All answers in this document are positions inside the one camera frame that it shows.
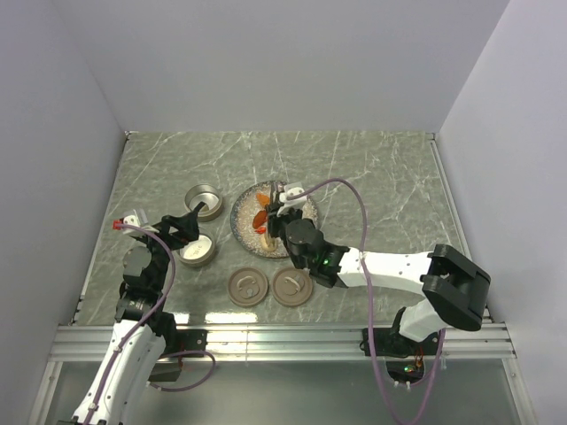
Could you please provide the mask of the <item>white steamed bun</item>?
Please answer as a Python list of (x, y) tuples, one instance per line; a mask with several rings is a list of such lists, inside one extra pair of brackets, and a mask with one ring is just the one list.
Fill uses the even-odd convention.
[(268, 234), (264, 234), (260, 238), (260, 245), (264, 251), (273, 252), (277, 249), (277, 240)]

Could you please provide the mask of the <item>metal serving tongs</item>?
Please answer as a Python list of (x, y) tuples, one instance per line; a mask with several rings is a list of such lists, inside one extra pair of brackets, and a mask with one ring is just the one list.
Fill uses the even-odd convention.
[(272, 182), (270, 187), (270, 204), (267, 206), (266, 211), (268, 216), (271, 214), (276, 214), (278, 205), (276, 203), (276, 192), (281, 188), (281, 185), (278, 182)]

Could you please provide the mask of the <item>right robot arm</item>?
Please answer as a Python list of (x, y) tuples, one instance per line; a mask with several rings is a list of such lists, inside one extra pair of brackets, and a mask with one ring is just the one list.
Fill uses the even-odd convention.
[(367, 355), (432, 354), (442, 329), (476, 332), (482, 326), (491, 278), (451, 245), (415, 254), (361, 252), (325, 241), (313, 221), (294, 208), (284, 213), (268, 208), (267, 233), (283, 243), (297, 269), (323, 287), (378, 287), (422, 296), (416, 305), (402, 307), (390, 328), (364, 329), (361, 348)]

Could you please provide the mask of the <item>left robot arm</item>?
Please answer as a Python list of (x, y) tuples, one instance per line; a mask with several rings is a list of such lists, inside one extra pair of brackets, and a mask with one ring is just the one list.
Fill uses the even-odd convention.
[(199, 239), (198, 214), (165, 215), (153, 225), (137, 211), (113, 229), (138, 245), (123, 259), (112, 335), (97, 374), (68, 424), (125, 424), (160, 356), (179, 344), (175, 317), (163, 310), (176, 274), (174, 252)]

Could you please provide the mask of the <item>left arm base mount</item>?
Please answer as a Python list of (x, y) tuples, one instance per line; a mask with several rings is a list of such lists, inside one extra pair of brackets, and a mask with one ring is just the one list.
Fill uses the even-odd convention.
[(177, 330), (175, 352), (189, 352), (184, 358), (202, 358), (207, 346), (208, 331), (203, 328), (183, 328)]

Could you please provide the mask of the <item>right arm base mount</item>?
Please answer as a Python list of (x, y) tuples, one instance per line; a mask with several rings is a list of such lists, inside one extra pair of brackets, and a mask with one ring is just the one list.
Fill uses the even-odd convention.
[(417, 355), (432, 356), (439, 348), (440, 333), (430, 334), (422, 342), (394, 334), (390, 328), (373, 328), (373, 335), (378, 357), (405, 359)]

